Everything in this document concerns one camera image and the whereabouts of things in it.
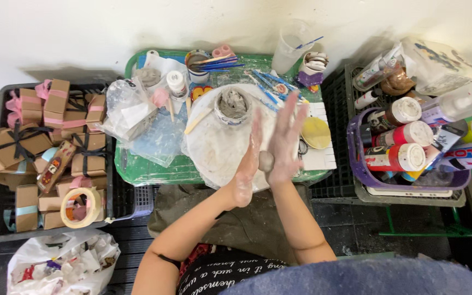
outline clay-covered hands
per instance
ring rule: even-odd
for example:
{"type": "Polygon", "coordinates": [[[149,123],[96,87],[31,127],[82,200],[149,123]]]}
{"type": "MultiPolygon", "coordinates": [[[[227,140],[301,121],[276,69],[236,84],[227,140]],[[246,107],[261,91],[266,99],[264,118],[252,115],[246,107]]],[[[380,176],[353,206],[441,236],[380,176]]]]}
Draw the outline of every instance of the clay-covered hands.
{"type": "Polygon", "coordinates": [[[285,102],[285,108],[278,111],[276,126],[267,150],[274,156],[272,171],[266,174],[267,183],[272,187],[285,181],[291,181],[293,175],[303,167],[301,160],[294,160],[294,149],[299,141],[300,131],[309,110],[308,104],[303,104],[298,110],[294,122],[291,117],[298,102],[298,91],[293,91],[285,102]]]}
{"type": "Polygon", "coordinates": [[[258,170],[259,146],[262,144],[262,113],[259,108],[254,112],[253,118],[249,147],[236,169],[236,175],[229,183],[236,207],[245,207],[251,203],[252,179],[258,170]]]}

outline purple basket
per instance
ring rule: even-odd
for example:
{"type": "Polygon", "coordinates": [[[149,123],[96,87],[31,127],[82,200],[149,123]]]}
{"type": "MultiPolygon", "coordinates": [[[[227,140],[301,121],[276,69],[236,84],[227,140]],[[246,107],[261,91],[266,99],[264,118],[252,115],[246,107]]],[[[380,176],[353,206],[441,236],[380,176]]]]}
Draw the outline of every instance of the purple basket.
{"type": "Polygon", "coordinates": [[[347,124],[347,144],[349,145],[349,160],[351,162],[352,173],[364,185],[374,188],[384,188],[397,191],[408,191],[409,189],[418,191],[446,191],[462,190],[471,180],[471,171],[456,171],[449,186],[420,186],[420,185],[397,185],[387,184],[375,178],[365,163],[364,144],[360,137],[360,125],[364,117],[380,108],[370,108],[354,116],[347,124]]]}

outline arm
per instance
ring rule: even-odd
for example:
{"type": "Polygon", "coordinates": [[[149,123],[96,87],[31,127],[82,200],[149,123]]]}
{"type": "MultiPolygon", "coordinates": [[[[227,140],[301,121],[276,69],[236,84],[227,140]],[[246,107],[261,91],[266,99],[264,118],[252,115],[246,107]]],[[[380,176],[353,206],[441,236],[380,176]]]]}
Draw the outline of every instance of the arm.
{"type": "Polygon", "coordinates": [[[336,260],[336,256],[291,180],[292,175],[303,166],[301,161],[293,160],[293,154],[308,110],[304,104],[294,123],[290,124],[297,95],[297,92],[291,93],[285,108],[278,112],[276,127],[269,143],[269,152],[274,156],[275,162],[272,171],[267,175],[267,181],[271,185],[287,241],[298,263],[304,265],[336,260]]]}
{"type": "Polygon", "coordinates": [[[149,289],[154,294],[176,294],[179,269],[158,255],[176,261],[185,260],[194,246],[216,223],[218,215],[235,207],[245,207],[251,202],[252,178],[258,169],[261,140],[261,114],[258,112],[254,114],[249,147],[234,178],[212,196],[194,206],[154,239],[141,260],[134,280],[133,295],[147,294],[149,289]]]}

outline masking tape roll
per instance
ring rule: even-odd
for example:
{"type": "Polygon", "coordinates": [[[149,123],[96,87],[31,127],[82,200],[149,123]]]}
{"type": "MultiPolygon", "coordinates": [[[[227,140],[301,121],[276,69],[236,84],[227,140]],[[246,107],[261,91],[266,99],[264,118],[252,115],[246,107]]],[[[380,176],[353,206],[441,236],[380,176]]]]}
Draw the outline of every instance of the masking tape roll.
{"type": "Polygon", "coordinates": [[[101,197],[96,188],[79,187],[67,193],[61,204],[61,219],[70,228],[82,228],[93,223],[100,213],[101,197]],[[82,195],[87,197],[86,212],[83,220],[75,218],[75,202],[81,201],[82,195]]]}

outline plastic cup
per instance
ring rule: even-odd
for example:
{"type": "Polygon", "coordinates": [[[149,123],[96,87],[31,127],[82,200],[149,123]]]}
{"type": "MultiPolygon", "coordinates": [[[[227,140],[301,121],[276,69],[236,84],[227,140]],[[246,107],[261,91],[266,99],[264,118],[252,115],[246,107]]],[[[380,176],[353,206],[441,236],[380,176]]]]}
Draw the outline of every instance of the plastic cup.
{"type": "Polygon", "coordinates": [[[301,20],[292,20],[279,30],[279,40],[276,51],[272,57],[272,69],[283,75],[289,71],[302,54],[311,49],[314,43],[300,49],[301,44],[314,40],[314,35],[309,25],[301,20]]]}

